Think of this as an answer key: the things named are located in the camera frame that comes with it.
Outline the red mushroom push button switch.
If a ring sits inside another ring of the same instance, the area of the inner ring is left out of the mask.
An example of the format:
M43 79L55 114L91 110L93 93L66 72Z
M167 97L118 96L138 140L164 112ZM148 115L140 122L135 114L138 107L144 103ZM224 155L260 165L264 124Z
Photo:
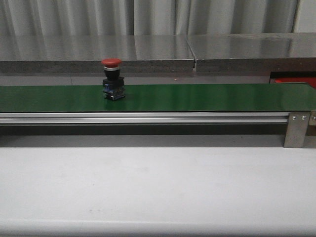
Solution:
M108 58L101 61L104 66L105 78L103 79L104 98L115 101L125 97L124 77L120 76L120 64L117 58Z

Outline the green conveyor belt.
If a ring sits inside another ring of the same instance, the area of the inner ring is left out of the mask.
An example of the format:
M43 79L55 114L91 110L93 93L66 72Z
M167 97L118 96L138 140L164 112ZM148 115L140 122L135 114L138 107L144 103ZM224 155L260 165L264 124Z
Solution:
M127 85L111 101L100 85L3 86L0 110L20 112L294 112L316 108L304 83Z

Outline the grey stone counter left slab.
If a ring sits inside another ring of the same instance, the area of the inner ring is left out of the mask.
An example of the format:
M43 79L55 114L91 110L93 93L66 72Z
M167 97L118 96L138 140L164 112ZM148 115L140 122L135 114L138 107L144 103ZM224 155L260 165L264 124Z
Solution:
M192 73L195 57L185 36L2 36L2 75L103 74L101 61L122 61L122 74Z

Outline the steel conveyor end plate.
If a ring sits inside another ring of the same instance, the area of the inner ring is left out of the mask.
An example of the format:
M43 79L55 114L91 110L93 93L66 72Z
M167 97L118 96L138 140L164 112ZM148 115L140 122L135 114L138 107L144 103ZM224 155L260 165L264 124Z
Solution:
M307 136L315 136L316 135L316 110L311 111L308 128L307 128Z

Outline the red plastic tray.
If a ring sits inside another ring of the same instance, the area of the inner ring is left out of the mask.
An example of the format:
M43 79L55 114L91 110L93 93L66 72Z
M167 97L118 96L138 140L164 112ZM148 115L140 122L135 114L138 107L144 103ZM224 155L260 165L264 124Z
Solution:
M285 77L270 79L270 83L305 83L316 89L315 77Z

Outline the grey pleated curtain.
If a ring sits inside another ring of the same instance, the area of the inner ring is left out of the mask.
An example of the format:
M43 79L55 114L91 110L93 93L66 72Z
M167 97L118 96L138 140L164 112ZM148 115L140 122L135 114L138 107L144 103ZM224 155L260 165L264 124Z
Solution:
M296 0L3 0L2 36L289 33Z

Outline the aluminium conveyor side rail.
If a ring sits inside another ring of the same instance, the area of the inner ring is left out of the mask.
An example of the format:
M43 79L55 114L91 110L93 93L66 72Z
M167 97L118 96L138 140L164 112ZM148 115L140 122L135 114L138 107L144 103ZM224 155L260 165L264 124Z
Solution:
M289 112L1 113L3 125L286 123Z

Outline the steel conveyor support bracket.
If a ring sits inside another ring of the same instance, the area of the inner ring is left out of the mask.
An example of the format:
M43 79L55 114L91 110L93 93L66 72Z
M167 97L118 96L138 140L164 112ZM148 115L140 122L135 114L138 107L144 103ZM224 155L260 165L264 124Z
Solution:
M293 112L288 116L284 148L302 148L308 128L310 114L307 112Z

